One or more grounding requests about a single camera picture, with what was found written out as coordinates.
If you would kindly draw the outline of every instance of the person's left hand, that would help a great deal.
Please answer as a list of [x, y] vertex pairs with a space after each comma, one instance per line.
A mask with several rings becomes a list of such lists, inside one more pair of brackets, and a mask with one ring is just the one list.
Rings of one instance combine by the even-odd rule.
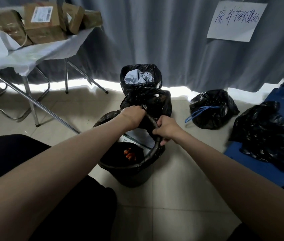
[[140, 125], [145, 114], [146, 111], [142, 109], [142, 106], [130, 106], [124, 108], [115, 118], [118, 117], [119, 120], [123, 121], [125, 130], [130, 131], [136, 129]]

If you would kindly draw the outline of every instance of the forearm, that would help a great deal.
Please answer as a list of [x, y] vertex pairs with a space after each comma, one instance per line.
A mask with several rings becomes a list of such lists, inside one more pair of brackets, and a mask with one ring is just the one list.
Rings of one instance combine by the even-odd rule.
[[113, 120], [76, 135], [0, 178], [0, 237], [27, 239], [126, 131]]
[[185, 131], [174, 138], [222, 198], [264, 240], [284, 240], [284, 190]]

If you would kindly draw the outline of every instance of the gray curtain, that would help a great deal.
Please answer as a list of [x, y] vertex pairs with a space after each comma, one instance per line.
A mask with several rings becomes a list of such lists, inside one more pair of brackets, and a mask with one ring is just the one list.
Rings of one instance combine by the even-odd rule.
[[[284, 0], [229, 0], [268, 3], [250, 42], [206, 38], [220, 0], [66, 1], [102, 13], [103, 28], [73, 57], [93, 78], [119, 82], [123, 66], [139, 63], [156, 64], [164, 86], [197, 92], [227, 87], [255, 92], [284, 78]], [[53, 81], [64, 78], [57, 63], [62, 61], [43, 64]]]

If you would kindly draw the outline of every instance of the hand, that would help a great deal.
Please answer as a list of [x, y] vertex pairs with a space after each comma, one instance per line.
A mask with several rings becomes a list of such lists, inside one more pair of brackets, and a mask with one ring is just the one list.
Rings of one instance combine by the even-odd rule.
[[142, 106], [130, 106], [124, 108], [117, 117], [125, 122], [125, 132], [127, 132], [136, 129], [140, 125], [140, 122], [144, 118], [145, 114], [146, 111], [142, 109]]
[[174, 141], [174, 136], [177, 135], [178, 132], [183, 131], [174, 118], [165, 115], [162, 115], [159, 118], [157, 124], [159, 128], [154, 129], [152, 133], [163, 137], [163, 140], [160, 143], [161, 146], [165, 145], [171, 139]]

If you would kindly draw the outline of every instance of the blue plastic surface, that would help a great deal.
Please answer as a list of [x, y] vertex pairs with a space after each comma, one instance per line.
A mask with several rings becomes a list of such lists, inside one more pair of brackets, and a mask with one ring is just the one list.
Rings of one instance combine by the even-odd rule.
[[[273, 91], [268, 95], [265, 101], [278, 101], [280, 102], [279, 113], [284, 116], [284, 87], [279, 89], [273, 89]], [[252, 171], [262, 175], [263, 177], [274, 182], [278, 186], [284, 186], [284, 172], [281, 172], [271, 163], [261, 162], [245, 155], [239, 151], [241, 148], [241, 143], [232, 142], [225, 155], [239, 162], [240, 164], [248, 167]]]

